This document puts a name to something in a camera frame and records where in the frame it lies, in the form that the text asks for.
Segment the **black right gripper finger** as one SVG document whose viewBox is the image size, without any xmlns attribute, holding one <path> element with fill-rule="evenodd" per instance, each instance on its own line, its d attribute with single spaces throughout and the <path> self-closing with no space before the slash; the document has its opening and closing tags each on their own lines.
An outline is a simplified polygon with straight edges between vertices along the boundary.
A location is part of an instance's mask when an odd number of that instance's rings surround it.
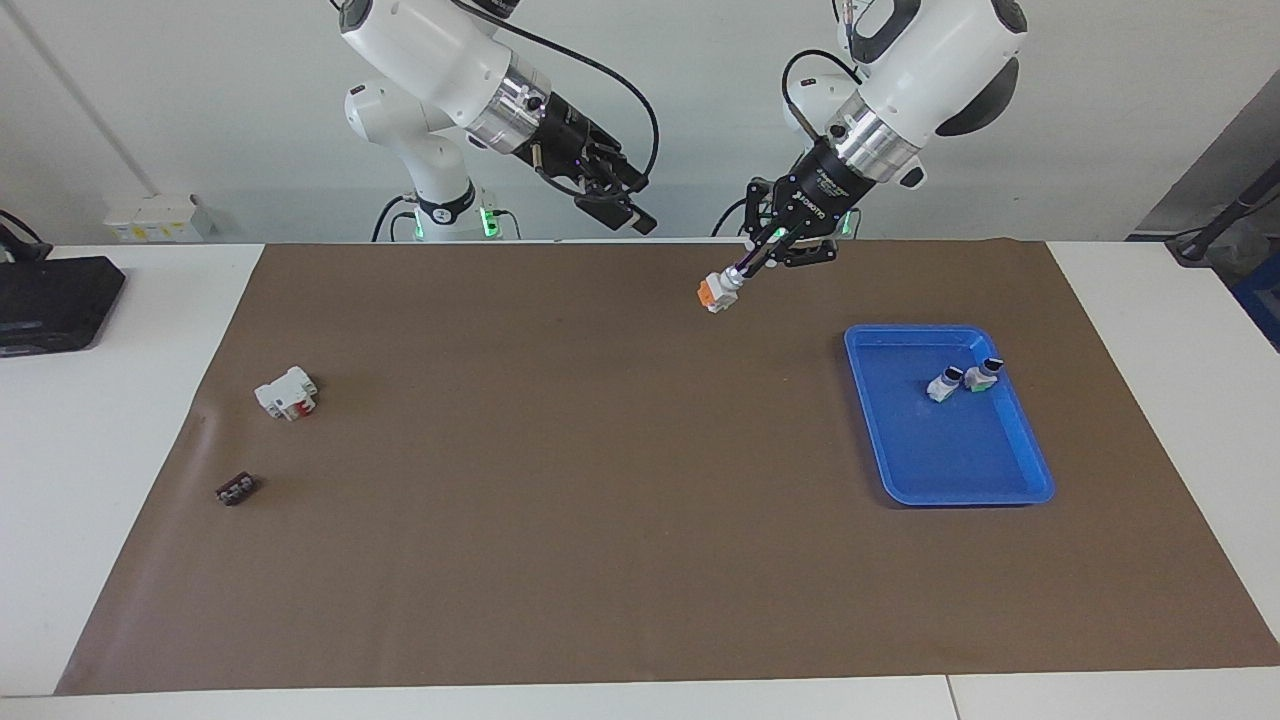
<svg viewBox="0 0 1280 720">
<path fill-rule="evenodd" d="M 627 191 L 584 191 L 575 197 L 575 206 L 611 231 L 631 229 L 650 234 L 658 220 L 634 201 Z"/>
<path fill-rule="evenodd" d="M 616 141 L 598 142 L 598 174 L 616 192 L 637 193 L 648 184 L 648 174 L 634 167 Z"/>
</svg>

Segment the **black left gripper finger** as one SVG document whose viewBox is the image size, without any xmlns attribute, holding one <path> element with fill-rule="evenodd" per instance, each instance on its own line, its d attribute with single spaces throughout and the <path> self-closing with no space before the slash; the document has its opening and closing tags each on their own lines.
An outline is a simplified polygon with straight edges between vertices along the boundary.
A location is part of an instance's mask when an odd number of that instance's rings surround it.
<svg viewBox="0 0 1280 720">
<path fill-rule="evenodd" d="M 790 178 L 753 178 L 748 183 L 742 224 L 748 237 L 748 254 L 740 260 L 744 279 L 751 279 L 767 266 L 791 265 L 788 229 L 774 219 L 778 213 L 774 209 L 780 196 L 778 186 L 782 191 L 788 190 Z"/>
<path fill-rule="evenodd" d="M 765 225 L 758 231 L 758 272 L 831 263 L 837 255 L 835 237 L 819 237 L 813 225 Z"/>
</svg>

